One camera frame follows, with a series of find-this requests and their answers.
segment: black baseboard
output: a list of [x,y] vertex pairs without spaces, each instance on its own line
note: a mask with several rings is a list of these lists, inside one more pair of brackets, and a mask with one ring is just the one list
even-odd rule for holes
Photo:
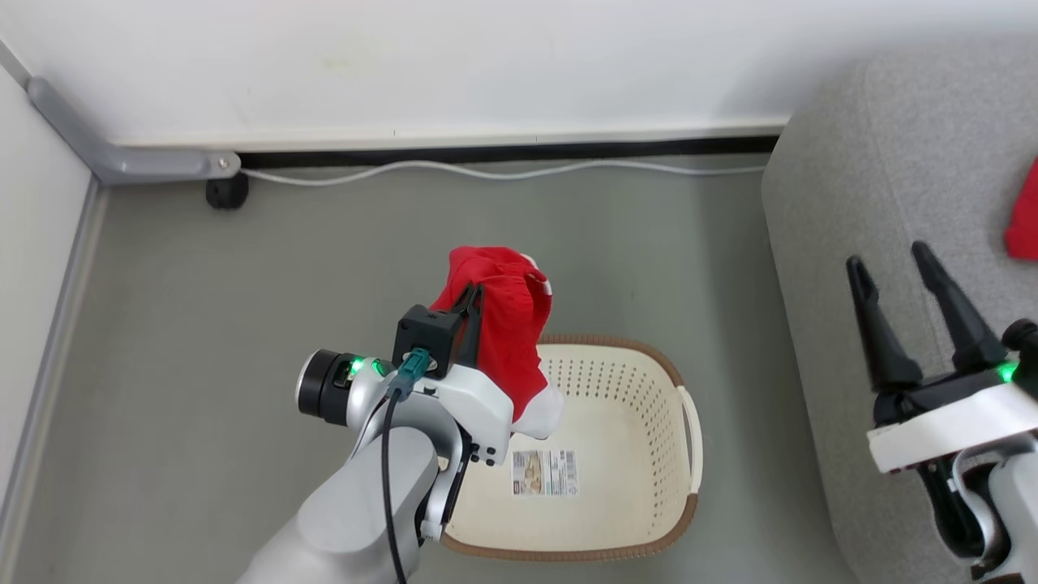
[[432,160],[448,164],[464,164],[472,162],[507,162],[513,160],[767,154],[774,148],[778,136],[745,136],[738,138],[698,138],[654,142],[524,144],[352,151],[243,152],[240,156],[243,168],[380,166],[401,160]]

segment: red cloth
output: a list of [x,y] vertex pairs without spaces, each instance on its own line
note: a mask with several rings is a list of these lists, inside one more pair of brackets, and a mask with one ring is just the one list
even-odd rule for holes
[[1013,217],[1006,229],[1006,250],[1013,257],[1038,259],[1038,160],[1031,166]]
[[476,369],[512,398],[515,422],[548,386],[538,367],[537,340],[551,312],[548,278],[508,247],[459,247],[439,299],[429,308],[448,311],[465,285],[483,283],[483,327]]

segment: sticker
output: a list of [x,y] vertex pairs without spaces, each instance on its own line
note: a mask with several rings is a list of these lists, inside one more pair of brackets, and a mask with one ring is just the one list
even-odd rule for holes
[[577,456],[572,450],[520,450],[512,453],[512,495],[575,497],[580,494]]

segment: white panel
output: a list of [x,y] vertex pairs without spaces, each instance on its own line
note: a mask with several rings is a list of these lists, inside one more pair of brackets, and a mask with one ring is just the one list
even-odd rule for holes
[[0,506],[90,172],[0,69]]
[[366,147],[784,123],[851,55],[1038,30],[1034,0],[4,0],[128,144]]

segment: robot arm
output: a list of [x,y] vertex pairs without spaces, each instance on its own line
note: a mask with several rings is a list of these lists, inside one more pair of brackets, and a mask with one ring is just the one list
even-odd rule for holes
[[[850,257],[877,394],[873,460],[884,473],[919,473],[941,538],[973,561],[974,580],[1038,584],[1038,327],[1017,322],[1000,342],[929,246],[917,241],[912,254],[948,325],[955,371],[923,378],[880,311],[865,262]],[[1008,361],[1007,349],[1020,361]]]
[[327,351],[306,361],[296,387],[300,412],[357,429],[357,443],[239,584],[390,584],[417,569],[418,548],[438,540],[450,521],[468,465],[507,460],[512,400],[474,368],[479,305],[464,297],[479,294],[466,289],[456,312],[412,308],[392,363]]

